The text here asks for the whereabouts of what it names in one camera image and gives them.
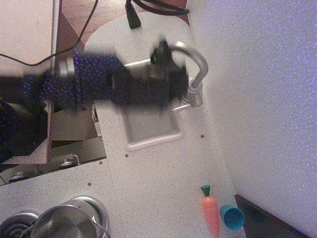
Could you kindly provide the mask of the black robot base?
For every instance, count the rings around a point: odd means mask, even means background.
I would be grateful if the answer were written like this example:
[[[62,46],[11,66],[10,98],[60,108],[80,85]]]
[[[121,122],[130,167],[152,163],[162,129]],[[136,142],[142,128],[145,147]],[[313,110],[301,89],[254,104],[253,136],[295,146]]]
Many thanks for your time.
[[[41,104],[34,113],[24,105],[0,102],[0,162],[31,155],[47,138],[48,113]]]

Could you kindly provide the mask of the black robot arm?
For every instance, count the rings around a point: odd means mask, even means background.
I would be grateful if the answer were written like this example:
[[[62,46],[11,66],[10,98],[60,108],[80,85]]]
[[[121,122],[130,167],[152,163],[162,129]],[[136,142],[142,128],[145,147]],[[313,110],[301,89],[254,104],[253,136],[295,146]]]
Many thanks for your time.
[[[150,64],[140,77],[133,76],[114,54],[75,53],[71,63],[74,72],[66,75],[45,71],[22,77],[1,76],[0,96],[31,110],[43,101],[72,109],[80,108],[84,103],[107,100],[120,107],[165,107],[181,98],[187,90],[186,67],[173,61],[165,40],[154,49]]]

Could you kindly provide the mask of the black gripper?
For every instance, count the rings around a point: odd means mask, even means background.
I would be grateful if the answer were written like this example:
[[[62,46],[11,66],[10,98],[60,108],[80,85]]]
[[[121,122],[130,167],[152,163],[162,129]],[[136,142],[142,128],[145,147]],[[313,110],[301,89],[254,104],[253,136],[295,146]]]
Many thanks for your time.
[[[150,57],[151,64],[135,77],[123,64],[113,68],[106,87],[106,99],[127,106],[167,107],[180,99],[188,87],[186,66],[174,64],[167,40],[160,40]]]

